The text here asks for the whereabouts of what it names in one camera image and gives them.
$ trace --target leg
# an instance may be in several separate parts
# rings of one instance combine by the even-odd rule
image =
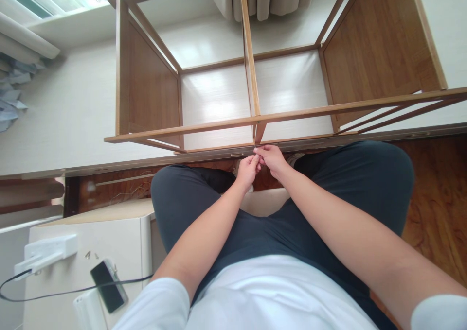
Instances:
[[[151,196],[165,250],[169,252],[188,226],[235,181],[222,170],[172,165],[156,173]],[[232,230],[212,268],[198,287],[199,292],[226,266],[271,251],[262,220],[240,210]]]
[[[171,165],[159,170],[151,197],[165,250],[169,252],[186,228],[235,181],[232,173]]]
[[[298,159],[294,168],[316,184],[372,215],[400,235],[413,187],[413,168],[399,148],[358,142]],[[329,250],[292,200],[270,216],[271,229],[301,256],[317,262],[365,294],[368,287]]]

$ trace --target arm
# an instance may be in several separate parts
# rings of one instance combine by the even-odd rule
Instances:
[[[151,281],[165,277],[177,279],[188,291],[190,302],[193,300],[229,236],[243,197],[261,169],[258,161],[259,156],[255,155],[240,162],[234,184],[187,228]]]
[[[291,168],[278,147],[255,149],[334,255],[388,307],[404,329],[424,299],[467,290],[378,220]]]

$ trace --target wooden floor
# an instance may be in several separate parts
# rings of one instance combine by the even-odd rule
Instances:
[[[418,252],[467,287],[467,135],[395,142],[412,159],[415,188],[402,238]],[[231,171],[236,160],[192,164]],[[79,212],[150,197],[152,175],[160,167],[96,174],[80,178]],[[255,190],[281,185],[266,168]]]

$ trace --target charging cable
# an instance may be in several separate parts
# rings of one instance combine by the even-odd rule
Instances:
[[[135,283],[135,282],[140,282],[140,281],[148,280],[149,278],[152,277],[152,275],[149,275],[149,276],[144,277],[144,278],[141,278],[141,279],[132,279],[132,280],[123,280],[123,281],[113,281],[113,282],[105,283],[105,284],[101,284],[101,285],[90,286],[90,287],[87,287],[87,288],[84,288],[84,289],[80,289],[80,290],[67,291],[67,292],[64,292],[64,293],[58,293],[58,294],[51,294],[51,295],[39,296],[39,297],[28,298],[28,299],[24,299],[24,300],[15,300],[15,299],[11,299],[11,298],[8,298],[8,297],[4,296],[4,295],[1,293],[1,289],[4,287],[4,285],[6,285],[7,283],[11,282],[12,280],[14,280],[14,279],[16,279],[16,278],[19,278],[19,277],[21,277],[21,276],[23,276],[23,275],[25,275],[25,274],[27,274],[27,273],[31,273],[31,272],[32,272],[32,269],[25,270],[24,272],[21,272],[21,273],[19,273],[19,274],[16,274],[14,277],[9,278],[7,281],[5,281],[5,282],[0,286],[0,299],[3,299],[3,300],[5,300],[5,301],[9,301],[9,302],[27,302],[27,301],[34,301],[34,300],[41,299],[41,298],[47,298],[47,297],[59,296],[59,295],[67,295],[67,294],[73,294],[73,293],[77,293],[77,292],[83,292],[83,291],[92,290],[92,289],[95,289],[95,288],[98,288],[98,287],[103,287],[103,286],[132,284],[132,283]]]

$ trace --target wooden shelf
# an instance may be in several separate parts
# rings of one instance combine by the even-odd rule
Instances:
[[[107,142],[192,153],[329,138],[467,99],[466,88],[444,90],[420,0],[336,0],[316,42],[256,54],[255,37],[281,25],[281,35],[288,34],[292,26],[286,19],[250,25],[247,0],[241,0],[244,56],[189,68],[140,10],[146,0],[108,1],[117,9],[118,78],[116,136]],[[407,111],[428,101],[438,103]],[[396,108],[359,120],[388,106]],[[356,125],[343,127],[350,122]]]

